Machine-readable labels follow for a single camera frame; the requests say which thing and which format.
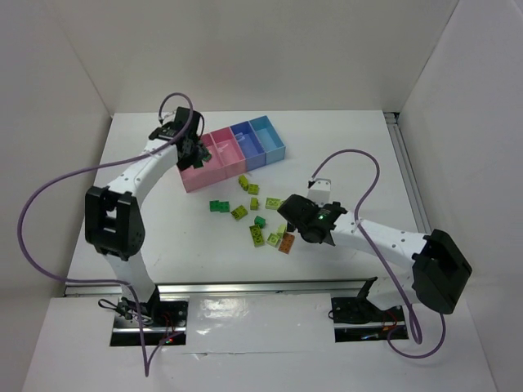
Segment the pale green small lego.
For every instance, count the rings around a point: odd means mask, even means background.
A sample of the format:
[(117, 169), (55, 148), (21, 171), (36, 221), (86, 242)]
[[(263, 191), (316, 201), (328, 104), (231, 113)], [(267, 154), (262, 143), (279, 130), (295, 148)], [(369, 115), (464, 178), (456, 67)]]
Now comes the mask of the pale green small lego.
[(279, 225), (276, 233), (280, 237), (282, 237), (286, 231), (287, 231), (287, 225), (286, 224), (281, 224), (281, 225)]

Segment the orange lego plate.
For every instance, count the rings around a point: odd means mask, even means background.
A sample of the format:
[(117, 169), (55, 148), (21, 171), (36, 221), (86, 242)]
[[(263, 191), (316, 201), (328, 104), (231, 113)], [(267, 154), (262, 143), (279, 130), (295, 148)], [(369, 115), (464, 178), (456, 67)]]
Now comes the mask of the orange lego plate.
[(292, 235), (290, 233), (284, 233), (284, 235), (279, 243), (278, 250), (282, 253), (289, 254), (292, 249), (294, 240), (295, 240), (294, 235)]

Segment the pale green square lego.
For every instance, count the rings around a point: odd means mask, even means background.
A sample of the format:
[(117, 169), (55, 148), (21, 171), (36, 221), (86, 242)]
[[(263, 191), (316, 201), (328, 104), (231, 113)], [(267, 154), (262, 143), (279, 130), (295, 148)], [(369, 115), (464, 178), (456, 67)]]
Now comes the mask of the pale green square lego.
[(279, 242), (280, 242), (280, 236), (275, 233), (270, 233), (266, 240), (266, 243), (272, 247), (278, 247)]

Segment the pale green lego brick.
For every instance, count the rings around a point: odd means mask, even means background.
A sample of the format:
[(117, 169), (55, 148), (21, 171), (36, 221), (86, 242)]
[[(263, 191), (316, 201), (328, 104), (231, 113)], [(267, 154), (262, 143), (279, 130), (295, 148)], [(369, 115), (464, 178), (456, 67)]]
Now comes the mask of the pale green lego brick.
[(279, 207), (283, 204), (284, 200), (280, 198), (270, 198), (266, 199), (265, 208), (269, 210), (278, 210)]

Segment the dark green lego brick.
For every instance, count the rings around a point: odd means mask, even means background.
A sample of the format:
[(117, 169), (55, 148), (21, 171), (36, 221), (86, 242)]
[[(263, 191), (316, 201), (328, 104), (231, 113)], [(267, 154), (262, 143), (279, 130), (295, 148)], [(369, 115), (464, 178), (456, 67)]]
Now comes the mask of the dark green lego brick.
[(256, 216), (254, 219), (254, 224), (257, 225), (260, 229), (263, 229), (266, 226), (266, 220), (261, 216)]

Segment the pale green long lego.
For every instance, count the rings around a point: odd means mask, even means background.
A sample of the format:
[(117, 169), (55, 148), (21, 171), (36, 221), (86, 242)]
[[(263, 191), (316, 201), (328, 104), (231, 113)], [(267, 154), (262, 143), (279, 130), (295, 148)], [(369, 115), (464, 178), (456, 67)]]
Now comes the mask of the pale green long lego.
[(250, 226), (249, 231), (253, 239), (254, 247), (260, 247), (265, 244), (265, 239), (262, 235), (262, 229), (258, 225)]

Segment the yellow-green lego brick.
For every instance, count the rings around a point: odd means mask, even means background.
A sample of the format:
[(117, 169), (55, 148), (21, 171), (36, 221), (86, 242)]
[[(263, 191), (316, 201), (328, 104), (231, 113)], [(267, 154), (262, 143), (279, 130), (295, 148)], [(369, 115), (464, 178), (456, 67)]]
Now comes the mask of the yellow-green lego brick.
[(230, 214), (233, 216), (233, 218), (236, 221), (239, 221), (248, 215), (248, 210), (246, 209), (245, 206), (239, 205), (237, 208), (233, 209), (230, 212)]
[(259, 200), (256, 197), (252, 197), (250, 200), (250, 210), (251, 211), (257, 211), (260, 207)]
[(245, 175), (240, 175), (240, 176), (238, 177), (238, 182), (239, 182), (240, 187), (241, 187), (244, 191), (247, 191), (247, 190), (248, 190), (248, 187), (249, 187), (249, 181), (248, 181), (248, 179), (246, 178)]

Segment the yellow-green small lego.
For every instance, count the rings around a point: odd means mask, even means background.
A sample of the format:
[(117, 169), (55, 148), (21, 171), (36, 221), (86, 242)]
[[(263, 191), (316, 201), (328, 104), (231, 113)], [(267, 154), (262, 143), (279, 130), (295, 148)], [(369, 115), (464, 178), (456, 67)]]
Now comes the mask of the yellow-green small lego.
[(256, 185), (256, 184), (250, 184), (248, 186), (248, 194), (251, 194), (251, 195), (258, 195), (259, 193), (259, 185)]

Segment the dark green double lego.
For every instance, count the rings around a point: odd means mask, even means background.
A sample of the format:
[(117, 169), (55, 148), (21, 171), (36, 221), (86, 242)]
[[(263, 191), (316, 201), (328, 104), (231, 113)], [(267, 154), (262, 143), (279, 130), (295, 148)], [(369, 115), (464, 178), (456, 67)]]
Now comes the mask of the dark green double lego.
[(230, 203), (228, 201), (211, 200), (209, 202), (210, 212), (228, 213), (230, 211)]

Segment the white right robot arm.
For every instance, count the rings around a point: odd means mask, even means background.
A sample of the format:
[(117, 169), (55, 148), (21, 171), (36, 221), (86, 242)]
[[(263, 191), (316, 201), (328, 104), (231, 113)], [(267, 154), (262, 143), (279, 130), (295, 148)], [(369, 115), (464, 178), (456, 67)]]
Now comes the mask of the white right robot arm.
[(308, 243), (326, 243), (380, 255), (403, 269), (398, 278), (407, 298), (440, 314), (452, 314), (463, 293), (472, 267), (445, 231), (430, 234), (393, 229), (361, 220), (339, 202), (322, 206), (293, 194), (278, 213)]

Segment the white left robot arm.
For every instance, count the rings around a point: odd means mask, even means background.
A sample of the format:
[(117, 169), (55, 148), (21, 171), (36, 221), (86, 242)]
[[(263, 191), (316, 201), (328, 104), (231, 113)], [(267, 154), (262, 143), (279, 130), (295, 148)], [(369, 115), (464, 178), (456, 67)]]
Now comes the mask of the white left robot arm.
[(141, 205), (171, 168), (185, 169), (203, 162), (208, 151), (198, 134), (201, 113), (177, 108), (148, 136), (141, 159), (105, 187), (92, 186), (85, 195), (85, 239), (110, 264), (120, 282), (125, 310), (154, 318), (159, 290), (141, 254), (145, 226)]

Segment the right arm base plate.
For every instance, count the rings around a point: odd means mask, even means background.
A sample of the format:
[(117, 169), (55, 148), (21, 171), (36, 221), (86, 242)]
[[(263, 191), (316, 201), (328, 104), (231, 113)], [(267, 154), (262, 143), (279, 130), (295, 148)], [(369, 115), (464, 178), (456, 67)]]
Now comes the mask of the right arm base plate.
[(367, 300), (356, 297), (333, 297), (328, 317), (333, 321), (337, 343), (408, 340), (405, 314), (400, 306), (380, 310)]

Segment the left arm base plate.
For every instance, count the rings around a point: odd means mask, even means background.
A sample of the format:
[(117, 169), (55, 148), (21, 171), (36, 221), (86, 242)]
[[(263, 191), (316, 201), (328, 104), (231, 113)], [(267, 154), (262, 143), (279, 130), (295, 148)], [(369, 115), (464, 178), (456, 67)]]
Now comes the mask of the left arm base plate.
[[(99, 306), (115, 312), (110, 338), (112, 347), (140, 346), (138, 314), (130, 310), (123, 301), (117, 305), (99, 300)], [(186, 325), (188, 319), (188, 301), (160, 301), (153, 316), (144, 315), (146, 346), (156, 346), (165, 340), (167, 346), (186, 344)]]

